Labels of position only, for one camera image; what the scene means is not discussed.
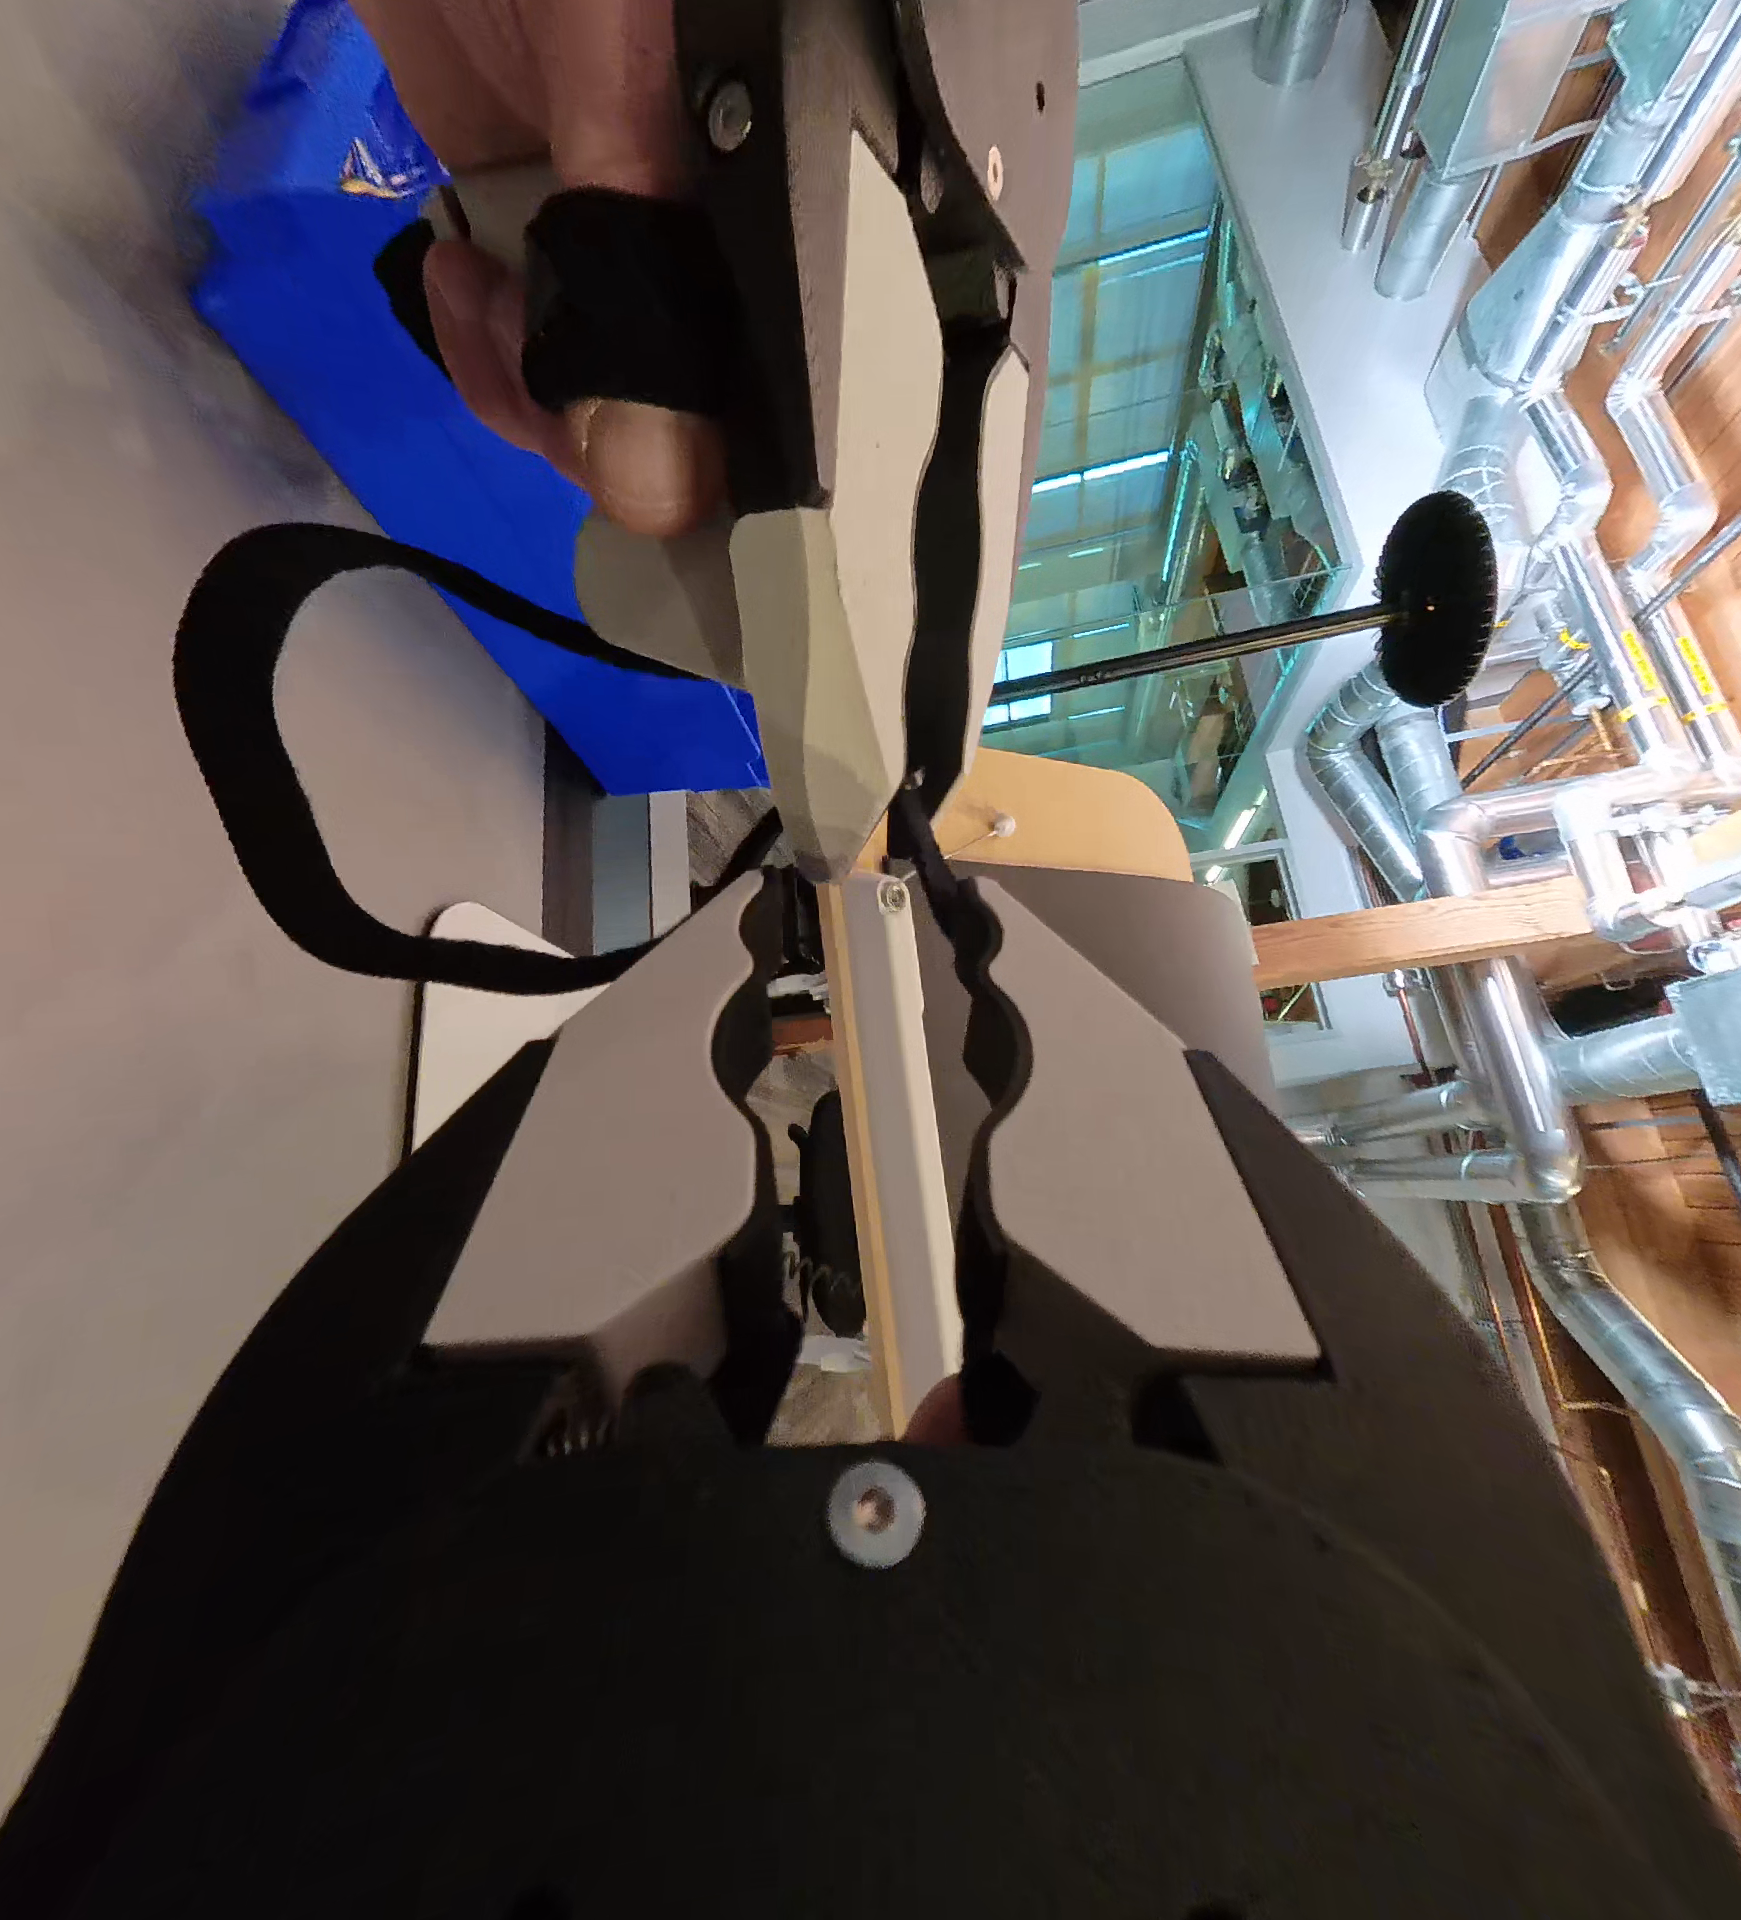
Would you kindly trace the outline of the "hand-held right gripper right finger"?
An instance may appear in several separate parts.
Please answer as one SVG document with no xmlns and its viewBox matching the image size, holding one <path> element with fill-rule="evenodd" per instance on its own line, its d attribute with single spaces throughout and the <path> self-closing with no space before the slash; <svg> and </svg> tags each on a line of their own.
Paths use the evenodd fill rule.
<svg viewBox="0 0 1741 1920">
<path fill-rule="evenodd" d="M 1274 1125 L 1240 910 L 1166 877 L 952 879 L 925 996 L 963 1357 L 917 1429 L 1201 1448 L 1191 1380 L 1331 1380 L 1222 1131 Z"/>
</svg>

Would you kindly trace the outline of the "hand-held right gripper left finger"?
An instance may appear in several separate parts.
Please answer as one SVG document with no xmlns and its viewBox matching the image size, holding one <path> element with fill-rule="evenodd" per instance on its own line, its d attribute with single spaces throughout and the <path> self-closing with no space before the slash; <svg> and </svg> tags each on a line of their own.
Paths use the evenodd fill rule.
<svg viewBox="0 0 1741 1920">
<path fill-rule="evenodd" d="M 421 992 L 421 1142 L 498 1070 L 539 1084 L 423 1337 L 438 1361 L 553 1358 L 616 1408 L 636 1375 L 706 1380 L 765 1440 L 794 1364 L 773 1152 L 746 1105 L 770 1059 L 785 886 L 734 881 L 610 987 Z"/>
</svg>

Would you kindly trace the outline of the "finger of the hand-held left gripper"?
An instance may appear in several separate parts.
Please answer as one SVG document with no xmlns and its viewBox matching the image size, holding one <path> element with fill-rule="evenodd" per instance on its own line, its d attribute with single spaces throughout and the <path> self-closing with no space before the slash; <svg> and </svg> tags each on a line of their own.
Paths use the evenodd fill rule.
<svg viewBox="0 0 1741 1920">
<path fill-rule="evenodd" d="M 1008 334 L 956 334 L 940 398 L 917 504 L 903 697 L 905 789 L 930 813 L 977 755 L 1019 562 L 1031 378 Z"/>
<path fill-rule="evenodd" d="M 848 879 L 906 771 L 914 525 L 942 334 L 905 195 L 860 133 L 843 203 L 835 487 L 740 516 L 731 555 L 743 685 L 786 846 L 812 885 Z"/>
</svg>

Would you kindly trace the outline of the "person's left hand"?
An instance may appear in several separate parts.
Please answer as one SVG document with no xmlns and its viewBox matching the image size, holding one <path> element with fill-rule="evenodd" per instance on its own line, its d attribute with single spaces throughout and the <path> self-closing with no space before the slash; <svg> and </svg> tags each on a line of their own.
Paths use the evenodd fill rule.
<svg viewBox="0 0 1741 1920">
<path fill-rule="evenodd" d="M 691 199 L 669 3 L 355 3 L 402 109 L 451 175 L 545 162 L 555 188 Z M 725 503 L 713 422 L 653 404 L 539 407 L 522 378 L 524 285 L 442 239 L 427 300 L 451 384 L 498 439 L 543 459 L 632 535 L 677 539 Z"/>
</svg>

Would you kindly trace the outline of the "white display stand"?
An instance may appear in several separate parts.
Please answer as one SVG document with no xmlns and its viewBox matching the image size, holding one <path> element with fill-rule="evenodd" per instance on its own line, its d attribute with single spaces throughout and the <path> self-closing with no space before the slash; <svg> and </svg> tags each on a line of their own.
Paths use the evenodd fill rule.
<svg viewBox="0 0 1741 1920">
<path fill-rule="evenodd" d="M 1187 1047 L 1274 1096 L 1249 924 L 1197 881 L 1169 805 L 1143 781 L 982 748 L 934 830 L 950 861 L 997 877 Z M 872 1404 L 895 1432 L 960 1364 L 955 1225 L 982 1109 L 948 943 L 921 891 L 896 898 L 880 863 L 875 838 L 862 877 L 822 889 L 818 913 Z"/>
</svg>

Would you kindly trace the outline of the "black pole stand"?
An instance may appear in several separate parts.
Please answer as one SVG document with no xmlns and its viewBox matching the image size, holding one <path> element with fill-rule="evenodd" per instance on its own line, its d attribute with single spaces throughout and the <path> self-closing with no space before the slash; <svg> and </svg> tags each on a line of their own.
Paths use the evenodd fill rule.
<svg viewBox="0 0 1741 1920">
<path fill-rule="evenodd" d="M 1375 665 L 1389 692 L 1414 708 L 1442 708 L 1464 695 L 1484 667 L 1497 632 L 1499 585 L 1497 551 L 1480 508 L 1460 493 L 1429 493 L 1387 536 L 1372 604 L 1001 679 L 985 700 L 991 707 L 1053 700 L 1180 668 L 1374 637 Z"/>
</svg>

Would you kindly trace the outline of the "blue plastic bin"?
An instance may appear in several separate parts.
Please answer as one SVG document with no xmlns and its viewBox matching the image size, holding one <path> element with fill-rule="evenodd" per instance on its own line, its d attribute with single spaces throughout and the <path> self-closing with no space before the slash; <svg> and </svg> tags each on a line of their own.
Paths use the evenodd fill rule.
<svg viewBox="0 0 1741 1920">
<path fill-rule="evenodd" d="M 476 422 L 395 319 L 375 263 L 423 197 L 339 193 L 357 134 L 421 139 L 353 8 L 292 5 L 194 197 L 193 304 L 386 536 L 575 614 L 590 504 Z M 643 681 L 445 604 L 608 794 L 765 786 L 745 692 Z"/>
</svg>

